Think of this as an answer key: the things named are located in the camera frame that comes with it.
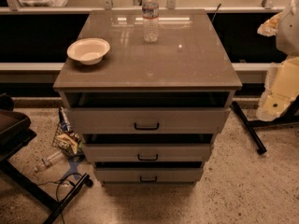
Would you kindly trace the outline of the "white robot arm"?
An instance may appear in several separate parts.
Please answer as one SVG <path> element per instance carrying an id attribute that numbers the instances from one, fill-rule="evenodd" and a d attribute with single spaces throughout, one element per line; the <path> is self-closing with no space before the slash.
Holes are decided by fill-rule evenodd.
<path id="1" fill-rule="evenodd" d="M 299 0 L 291 0 L 282 12 L 261 24 L 257 33 L 274 35 L 277 49 L 286 54 L 284 61 L 270 65 L 256 110 L 259 120 L 273 121 L 299 95 Z"/>

